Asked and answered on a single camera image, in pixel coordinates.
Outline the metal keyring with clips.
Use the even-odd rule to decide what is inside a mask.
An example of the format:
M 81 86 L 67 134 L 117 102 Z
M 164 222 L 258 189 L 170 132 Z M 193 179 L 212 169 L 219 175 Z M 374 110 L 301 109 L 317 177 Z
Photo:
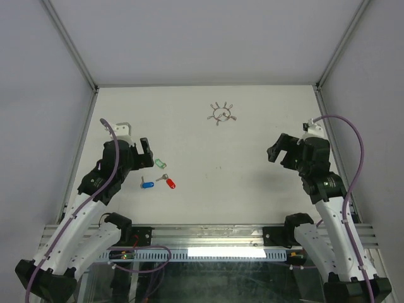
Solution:
M 212 108 L 212 113 L 206 119 L 214 119 L 216 121 L 216 125 L 219 126 L 221 122 L 226 122 L 229 120 L 236 121 L 237 118 L 232 114 L 233 104 L 228 104 L 225 102 L 222 106 L 215 102 L 211 104 L 210 107 Z

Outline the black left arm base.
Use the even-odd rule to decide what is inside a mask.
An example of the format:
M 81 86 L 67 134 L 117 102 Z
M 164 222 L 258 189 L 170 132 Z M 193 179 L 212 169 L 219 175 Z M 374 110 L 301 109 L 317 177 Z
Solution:
M 146 247 L 152 242 L 152 227 L 132 226 L 129 237 L 120 240 L 113 247 Z

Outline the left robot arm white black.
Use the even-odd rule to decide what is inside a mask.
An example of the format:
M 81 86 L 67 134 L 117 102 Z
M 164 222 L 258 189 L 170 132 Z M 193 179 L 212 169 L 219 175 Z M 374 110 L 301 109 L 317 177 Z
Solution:
M 18 262 L 15 272 L 26 290 L 26 302 L 30 294 L 47 302 L 67 302 L 99 255 L 115 244 L 130 242 L 132 221 L 118 213 L 108 215 L 88 239 L 83 236 L 92 221 L 105 212 L 131 171 L 153 167 L 148 140 L 141 138 L 140 143 L 142 154 L 124 140 L 104 143 L 102 158 L 82 179 L 72 207 L 49 241 L 31 260 Z

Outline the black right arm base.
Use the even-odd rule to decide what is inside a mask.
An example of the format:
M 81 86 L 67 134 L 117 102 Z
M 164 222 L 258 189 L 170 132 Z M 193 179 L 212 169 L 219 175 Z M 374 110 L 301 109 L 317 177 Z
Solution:
M 280 246 L 291 249 L 300 246 L 291 231 L 284 226 L 267 226 L 262 228 L 263 245 L 265 247 Z

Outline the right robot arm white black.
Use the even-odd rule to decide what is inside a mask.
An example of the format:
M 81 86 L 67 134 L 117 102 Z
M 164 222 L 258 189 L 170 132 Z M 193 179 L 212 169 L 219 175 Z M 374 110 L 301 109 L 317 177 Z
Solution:
M 307 213 L 288 215 L 273 241 L 283 247 L 300 245 L 323 279 L 327 302 L 382 302 L 391 293 L 369 261 L 348 207 L 347 191 L 339 175 L 330 170 L 330 143 L 313 136 L 298 139 L 285 133 L 268 148 L 269 162 L 285 151 L 281 165 L 298 172 L 305 193 L 320 214 L 329 241 L 319 234 Z

